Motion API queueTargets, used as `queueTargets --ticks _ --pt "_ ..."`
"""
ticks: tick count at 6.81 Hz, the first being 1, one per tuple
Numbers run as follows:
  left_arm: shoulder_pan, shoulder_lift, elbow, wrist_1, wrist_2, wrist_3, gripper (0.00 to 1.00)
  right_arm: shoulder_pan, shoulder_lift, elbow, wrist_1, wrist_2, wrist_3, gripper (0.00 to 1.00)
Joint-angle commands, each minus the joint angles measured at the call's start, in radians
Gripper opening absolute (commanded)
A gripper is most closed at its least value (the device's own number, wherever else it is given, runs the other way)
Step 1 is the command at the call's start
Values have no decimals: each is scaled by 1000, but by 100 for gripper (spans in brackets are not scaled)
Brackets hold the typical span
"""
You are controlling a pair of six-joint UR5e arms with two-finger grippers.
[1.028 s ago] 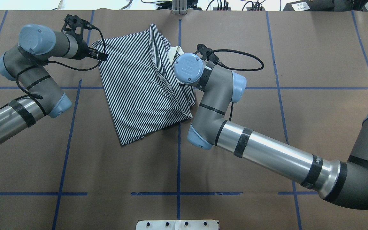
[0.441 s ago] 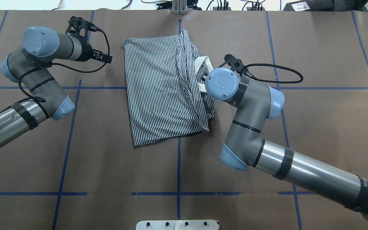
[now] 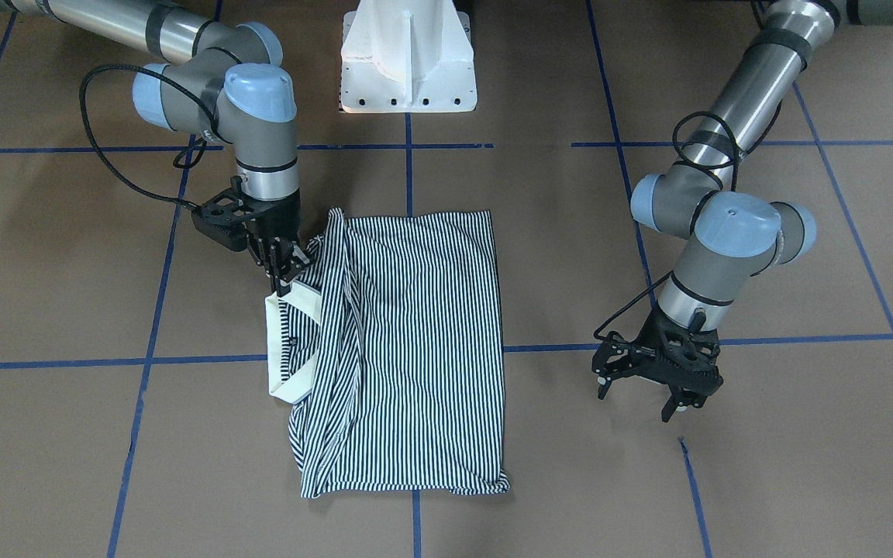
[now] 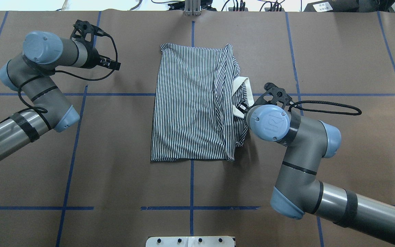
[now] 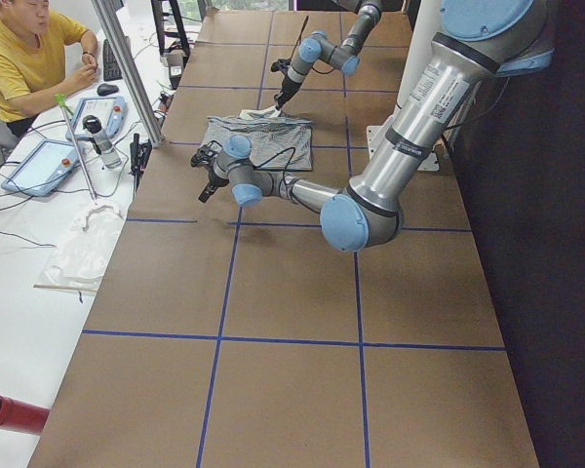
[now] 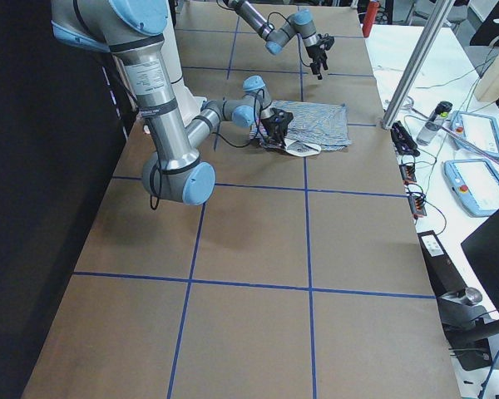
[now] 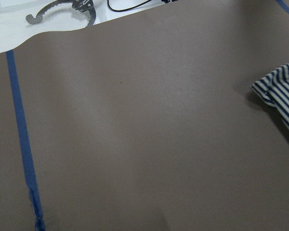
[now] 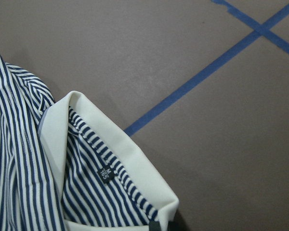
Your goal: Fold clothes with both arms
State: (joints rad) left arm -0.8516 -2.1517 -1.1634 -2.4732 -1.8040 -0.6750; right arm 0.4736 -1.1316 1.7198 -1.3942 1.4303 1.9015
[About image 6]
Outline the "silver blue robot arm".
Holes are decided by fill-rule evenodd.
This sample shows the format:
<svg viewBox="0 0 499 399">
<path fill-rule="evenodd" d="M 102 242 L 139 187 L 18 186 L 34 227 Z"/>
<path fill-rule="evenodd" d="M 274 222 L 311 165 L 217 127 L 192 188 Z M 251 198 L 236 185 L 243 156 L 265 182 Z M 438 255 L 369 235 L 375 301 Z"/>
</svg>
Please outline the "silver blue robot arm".
<svg viewBox="0 0 499 399">
<path fill-rule="evenodd" d="M 173 28 L 166 1 L 53 1 L 56 39 L 72 47 L 108 52 L 125 70 L 156 151 L 144 164 L 142 183 L 152 199 L 189 205 L 206 202 L 215 186 L 215 170 L 200 158 L 199 145 L 224 121 L 263 127 L 269 139 L 283 145 L 290 112 L 272 105 L 260 76 L 244 82 L 239 100 L 207 101 L 185 123 L 180 93 L 173 87 L 162 52 Z"/>
<path fill-rule="evenodd" d="M 265 48 L 272 55 L 280 54 L 284 47 L 295 37 L 304 45 L 313 75 L 323 79 L 321 69 L 327 71 L 329 51 L 334 45 L 334 37 L 317 32 L 313 15 L 307 8 L 288 17 L 272 12 L 264 17 L 250 1 L 223 1 L 226 9 L 235 12 L 265 41 Z"/>
</svg>

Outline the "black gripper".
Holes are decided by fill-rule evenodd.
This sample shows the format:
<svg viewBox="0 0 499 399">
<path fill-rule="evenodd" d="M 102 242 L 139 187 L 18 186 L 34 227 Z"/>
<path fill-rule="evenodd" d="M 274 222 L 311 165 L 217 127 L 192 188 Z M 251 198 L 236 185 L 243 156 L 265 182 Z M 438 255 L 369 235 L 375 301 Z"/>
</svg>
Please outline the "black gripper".
<svg viewBox="0 0 499 399">
<path fill-rule="evenodd" d="M 305 48 L 312 62 L 310 68 L 318 80 L 322 80 L 321 67 L 328 70 L 328 57 L 326 51 L 329 51 L 334 45 L 334 37 L 328 33 L 324 35 L 315 33 L 305 39 Z"/>
<path fill-rule="evenodd" d="M 265 147 L 274 149 L 275 142 L 280 141 L 281 148 L 287 148 L 285 137 L 288 135 L 289 123 L 294 119 L 292 112 L 271 107 L 271 114 L 262 120 L 262 125 L 268 136 L 265 137 Z"/>
</svg>

